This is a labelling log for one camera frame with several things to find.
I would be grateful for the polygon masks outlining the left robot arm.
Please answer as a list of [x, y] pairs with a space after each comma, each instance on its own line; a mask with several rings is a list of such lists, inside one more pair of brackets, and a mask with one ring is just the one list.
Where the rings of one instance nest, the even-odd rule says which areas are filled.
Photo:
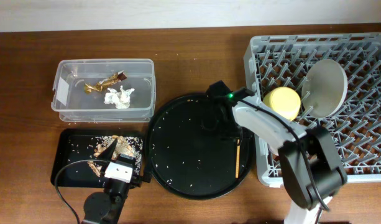
[[149, 170], [144, 170], [143, 175], [135, 172], [135, 157], [120, 154], [112, 160], [116, 145], [117, 139], [98, 156], [96, 163], [101, 166], [101, 176], [108, 182], [102, 192], [95, 192], [85, 200], [83, 223], [117, 223], [129, 190], [151, 181]]

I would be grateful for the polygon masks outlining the gold snack wrapper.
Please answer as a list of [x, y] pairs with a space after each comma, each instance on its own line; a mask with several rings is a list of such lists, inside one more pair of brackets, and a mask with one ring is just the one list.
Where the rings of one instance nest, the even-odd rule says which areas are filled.
[[107, 90], [110, 86], [125, 80], [126, 78], [127, 76], [124, 71], [116, 72], [109, 78], [105, 78], [94, 85], [85, 83], [84, 91], [86, 94], [90, 94], [93, 91], [102, 92]]

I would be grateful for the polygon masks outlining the white tissue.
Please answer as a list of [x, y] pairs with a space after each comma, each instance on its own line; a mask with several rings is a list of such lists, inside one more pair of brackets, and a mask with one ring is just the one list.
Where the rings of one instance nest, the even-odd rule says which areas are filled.
[[104, 96], [104, 104], [113, 104], [116, 109], [128, 109], [131, 103], [131, 94], [134, 91], [134, 88], [124, 90], [122, 86], [120, 86], [120, 91], [108, 88]]

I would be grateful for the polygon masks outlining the yellow bowl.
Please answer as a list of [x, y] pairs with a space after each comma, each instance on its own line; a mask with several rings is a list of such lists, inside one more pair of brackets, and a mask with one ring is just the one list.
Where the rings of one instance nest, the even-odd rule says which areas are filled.
[[264, 96], [263, 102], [284, 118], [293, 121], [299, 113], [301, 99], [295, 90], [278, 87]]

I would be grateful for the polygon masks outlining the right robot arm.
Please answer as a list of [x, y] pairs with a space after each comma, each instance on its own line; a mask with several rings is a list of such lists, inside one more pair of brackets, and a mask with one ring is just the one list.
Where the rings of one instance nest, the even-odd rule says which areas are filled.
[[241, 128], [263, 139], [279, 156], [283, 184], [291, 198], [284, 223], [318, 223], [328, 203], [347, 183], [347, 174], [329, 131], [307, 128], [279, 115], [252, 91], [230, 90], [218, 81], [206, 90], [212, 104], [205, 129], [241, 138]]

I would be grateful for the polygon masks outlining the food scraps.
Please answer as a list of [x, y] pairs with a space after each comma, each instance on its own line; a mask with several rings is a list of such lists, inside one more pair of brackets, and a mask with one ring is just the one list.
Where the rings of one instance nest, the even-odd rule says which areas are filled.
[[141, 170], [142, 163], [142, 149], [143, 149], [143, 140], [139, 137], [133, 136], [101, 136], [95, 137], [97, 140], [97, 145], [94, 148], [94, 153], [91, 156], [92, 159], [97, 159], [102, 152], [104, 152], [113, 142], [117, 139], [117, 144], [113, 155], [112, 160], [116, 160], [118, 155], [125, 154], [136, 159], [134, 172], [139, 175]]

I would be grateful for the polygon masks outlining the grey plate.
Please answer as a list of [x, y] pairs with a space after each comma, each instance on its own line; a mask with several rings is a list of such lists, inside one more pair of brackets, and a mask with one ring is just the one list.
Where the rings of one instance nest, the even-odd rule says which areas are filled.
[[304, 109], [312, 108], [309, 115], [314, 118], [333, 115], [344, 103], [347, 83], [347, 75], [339, 63], [331, 59], [315, 63], [301, 88]]

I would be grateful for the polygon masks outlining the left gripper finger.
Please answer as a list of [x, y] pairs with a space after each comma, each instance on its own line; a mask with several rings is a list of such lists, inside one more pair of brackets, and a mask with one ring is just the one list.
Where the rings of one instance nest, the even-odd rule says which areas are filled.
[[114, 141], [98, 156], [98, 159], [110, 161], [112, 155], [114, 154], [116, 145], [117, 139], [114, 139]]
[[152, 172], [153, 172], [152, 156], [148, 155], [144, 159], [144, 162], [142, 164], [144, 166], [142, 181], [146, 183], [150, 183], [150, 181], [152, 180]]

